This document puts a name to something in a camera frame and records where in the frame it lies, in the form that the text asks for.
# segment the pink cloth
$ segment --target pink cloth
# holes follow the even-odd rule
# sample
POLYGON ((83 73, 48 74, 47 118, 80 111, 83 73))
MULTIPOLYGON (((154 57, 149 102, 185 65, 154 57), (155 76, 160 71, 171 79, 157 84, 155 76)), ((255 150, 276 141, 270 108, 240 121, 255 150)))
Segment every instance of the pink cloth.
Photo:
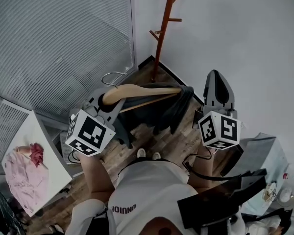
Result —
POLYGON ((12 151, 6 155, 4 172, 11 193, 27 214, 46 197, 49 172, 40 164, 38 167, 24 154, 12 151))
POLYGON ((30 158, 36 165, 40 165, 44 161, 44 149, 41 147, 40 144, 30 144, 31 155, 30 158))

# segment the white t-shirt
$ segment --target white t-shirt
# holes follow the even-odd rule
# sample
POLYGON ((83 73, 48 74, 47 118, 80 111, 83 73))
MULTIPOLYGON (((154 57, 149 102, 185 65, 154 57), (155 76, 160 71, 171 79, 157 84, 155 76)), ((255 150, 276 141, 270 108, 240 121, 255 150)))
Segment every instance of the white t-shirt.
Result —
MULTIPOLYGON (((171 162, 144 161, 125 168, 108 202, 116 234, 138 235, 149 221, 164 217, 182 234, 196 235, 193 229, 184 228, 177 205, 178 200, 197 194, 187 181, 188 175, 171 162)), ((95 199, 74 207, 66 235, 85 235, 93 217, 104 208, 104 203, 95 199)), ((232 234, 245 234, 244 231, 232 234)))

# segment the wooden coat stand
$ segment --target wooden coat stand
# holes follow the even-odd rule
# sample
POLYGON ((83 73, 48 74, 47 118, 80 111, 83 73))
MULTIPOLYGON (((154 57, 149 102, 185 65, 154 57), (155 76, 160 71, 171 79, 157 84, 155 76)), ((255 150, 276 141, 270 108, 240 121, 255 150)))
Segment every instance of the wooden coat stand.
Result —
POLYGON ((154 36, 154 38, 158 41, 157 51, 156 51, 156 59, 155 59, 155 63, 154 63, 154 67, 153 67, 153 71, 152 71, 152 75, 151 75, 152 82, 154 82, 156 80, 161 47, 162 47, 163 39, 166 34, 168 22, 169 21, 171 21, 171 22, 181 22, 182 21, 182 19, 180 19, 180 18, 170 18, 172 5, 175 1, 176 0, 167 0, 165 12, 163 14, 161 29, 159 31, 155 31, 155 32, 153 32, 152 30, 149 31, 154 36))

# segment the black baseboard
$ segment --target black baseboard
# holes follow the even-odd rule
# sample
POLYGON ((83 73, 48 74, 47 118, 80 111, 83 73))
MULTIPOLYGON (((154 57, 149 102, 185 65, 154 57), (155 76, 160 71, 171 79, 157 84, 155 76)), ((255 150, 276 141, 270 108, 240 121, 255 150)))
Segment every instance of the black baseboard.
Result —
MULTIPOLYGON (((154 56, 148 57, 146 60, 144 60, 141 64, 138 65, 138 70, 140 70, 142 67, 144 67, 146 64, 148 64, 150 61, 155 61, 154 56)), ((171 70, 168 69, 163 63, 159 62, 159 67, 161 67, 167 74, 169 74, 176 82, 178 82, 181 85, 186 85, 183 83, 181 79, 179 79, 171 70)), ((194 99, 200 103, 201 105, 204 105, 204 102, 200 100, 198 96, 194 94, 194 99)))

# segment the hanger hook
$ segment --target hanger hook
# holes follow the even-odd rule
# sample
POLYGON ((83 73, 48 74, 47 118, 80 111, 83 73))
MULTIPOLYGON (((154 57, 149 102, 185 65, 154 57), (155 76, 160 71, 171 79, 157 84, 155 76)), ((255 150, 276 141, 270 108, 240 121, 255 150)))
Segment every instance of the hanger hook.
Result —
POLYGON ((114 86, 115 88, 118 88, 118 87, 117 87, 116 85, 114 85, 114 84, 109 84, 109 83, 106 83, 106 82, 103 81, 103 78, 106 77, 107 75, 110 75, 110 74, 127 75, 126 72, 122 73, 122 72, 118 72, 118 71, 113 71, 113 72, 109 72, 109 73, 107 73, 107 74, 105 74, 105 75, 102 76, 101 81, 102 81, 103 84, 106 84, 106 85, 112 85, 112 86, 114 86))

